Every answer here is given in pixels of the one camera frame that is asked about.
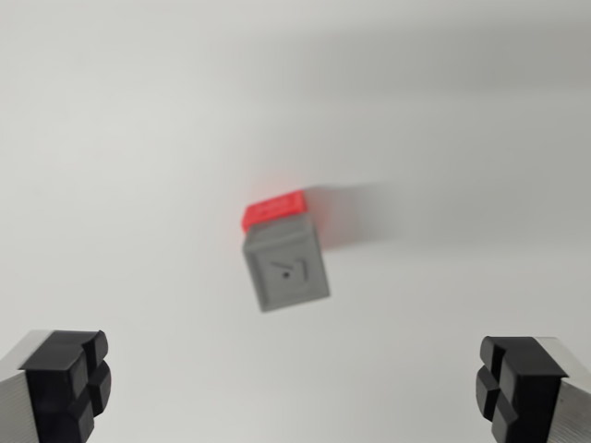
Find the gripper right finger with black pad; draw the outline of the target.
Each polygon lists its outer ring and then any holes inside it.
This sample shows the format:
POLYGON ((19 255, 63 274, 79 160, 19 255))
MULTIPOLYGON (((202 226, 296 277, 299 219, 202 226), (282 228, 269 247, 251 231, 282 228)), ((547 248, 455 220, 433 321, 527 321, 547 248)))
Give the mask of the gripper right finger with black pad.
POLYGON ((590 370, 553 337, 485 337, 476 403, 500 443, 589 443, 590 370))

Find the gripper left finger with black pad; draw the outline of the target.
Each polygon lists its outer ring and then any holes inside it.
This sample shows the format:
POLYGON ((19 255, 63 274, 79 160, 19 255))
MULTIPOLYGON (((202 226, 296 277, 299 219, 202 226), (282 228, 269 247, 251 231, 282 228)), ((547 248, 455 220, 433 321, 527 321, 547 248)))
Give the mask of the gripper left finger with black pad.
POLYGON ((109 344, 98 331, 32 330, 1 358, 1 440, 89 440, 108 404, 109 344))

